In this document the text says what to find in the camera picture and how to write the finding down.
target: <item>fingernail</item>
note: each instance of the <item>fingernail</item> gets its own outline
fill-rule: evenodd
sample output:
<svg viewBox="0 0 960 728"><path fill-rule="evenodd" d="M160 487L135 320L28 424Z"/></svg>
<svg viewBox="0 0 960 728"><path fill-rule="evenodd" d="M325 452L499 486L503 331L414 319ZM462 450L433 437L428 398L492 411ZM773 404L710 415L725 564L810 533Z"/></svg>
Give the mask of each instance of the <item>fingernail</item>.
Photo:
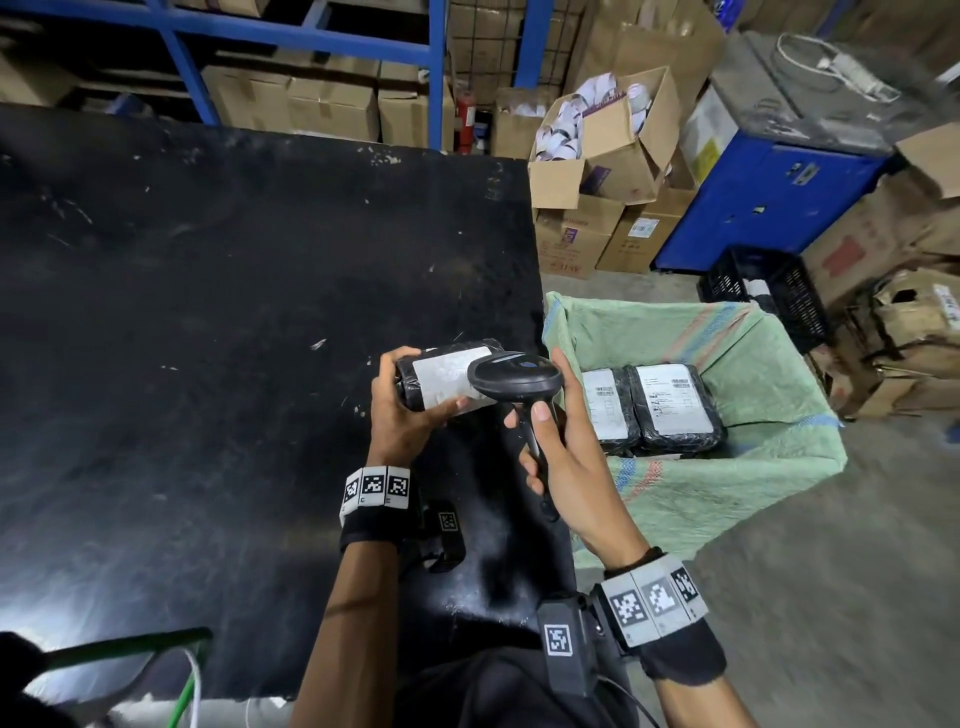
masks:
<svg viewBox="0 0 960 728"><path fill-rule="evenodd" d="M550 407L547 406L545 401L535 401L534 407L534 419L539 422L545 423L550 419Z"/></svg>

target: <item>shelving rack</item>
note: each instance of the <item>shelving rack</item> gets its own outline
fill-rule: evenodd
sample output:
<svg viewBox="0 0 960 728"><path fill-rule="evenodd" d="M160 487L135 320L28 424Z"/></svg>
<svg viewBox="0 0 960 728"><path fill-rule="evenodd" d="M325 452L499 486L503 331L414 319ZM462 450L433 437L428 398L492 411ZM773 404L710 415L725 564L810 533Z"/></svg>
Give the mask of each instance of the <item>shelving rack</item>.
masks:
<svg viewBox="0 0 960 728"><path fill-rule="evenodd" d="M160 33L177 66L183 83L205 124L220 123L204 80L180 34L214 36L232 40L266 43L283 48L300 48L378 61L410 63L430 71L430 77L444 76L446 0L430 0L429 43L407 43L377 37L335 33L325 28L329 8L325 0L314 0L303 22L284 25L218 12L192 11L172 7L168 0L0 0L0 11L57 15L117 25L150 28ZM546 48L553 0L528 0L523 37L516 72L516 85L534 87ZM443 85L430 84L429 142L441 147Z"/></svg>

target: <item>barcode scanner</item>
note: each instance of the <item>barcode scanner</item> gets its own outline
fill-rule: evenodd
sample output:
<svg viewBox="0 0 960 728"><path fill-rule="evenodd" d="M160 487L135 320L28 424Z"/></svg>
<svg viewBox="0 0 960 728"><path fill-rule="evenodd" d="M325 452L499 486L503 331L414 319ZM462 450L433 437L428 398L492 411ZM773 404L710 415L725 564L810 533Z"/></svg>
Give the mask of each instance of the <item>barcode scanner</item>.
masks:
<svg viewBox="0 0 960 728"><path fill-rule="evenodd" d="M546 457L534 434L530 408L536 401L545 401L556 422L557 412L553 408L553 398L564 386L564 374L553 362L542 356L524 352L497 352L470 362L467 379L477 392L492 400L520 405L516 412L520 430L530 454L537 461L537 475L543 483L543 501L540 506L548 521L556 521L560 514L550 496Z"/></svg>

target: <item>black plastic crate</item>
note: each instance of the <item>black plastic crate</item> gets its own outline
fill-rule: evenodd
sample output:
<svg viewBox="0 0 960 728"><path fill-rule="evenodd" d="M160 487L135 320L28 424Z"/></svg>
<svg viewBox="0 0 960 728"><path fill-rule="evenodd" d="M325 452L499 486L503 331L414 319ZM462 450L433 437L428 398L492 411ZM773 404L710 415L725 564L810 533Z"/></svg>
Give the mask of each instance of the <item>black plastic crate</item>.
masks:
<svg viewBox="0 0 960 728"><path fill-rule="evenodd" d="M745 280L766 281L770 300L752 297ZM831 341L827 312L798 255L731 245L700 278L697 292L704 303L757 300L780 318L800 353Z"/></svg>

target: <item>concrete floor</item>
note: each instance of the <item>concrete floor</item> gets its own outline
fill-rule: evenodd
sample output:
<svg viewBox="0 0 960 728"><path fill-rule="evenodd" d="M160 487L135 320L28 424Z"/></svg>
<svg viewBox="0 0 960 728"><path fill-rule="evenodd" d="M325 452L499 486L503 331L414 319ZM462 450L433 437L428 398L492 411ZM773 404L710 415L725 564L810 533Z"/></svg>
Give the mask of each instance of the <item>concrete floor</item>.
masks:
<svg viewBox="0 0 960 728"><path fill-rule="evenodd" d="M543 277L544 290L647 302L696 301L695 282L656 274ZM844 473L755 514L694 559L729 676L761 725L956 725L960 447L944 437L955 419L848 425ZM579 576L588 587L598 574ZM650 681L638 668L632 676L636 694L662 721ZM161 725L151 718L155 707L128 707L123 716ZM249 724L281 726L288 711L255 701ZM206 728L244 725L243 704L204 704L203 715Z"/></svg>

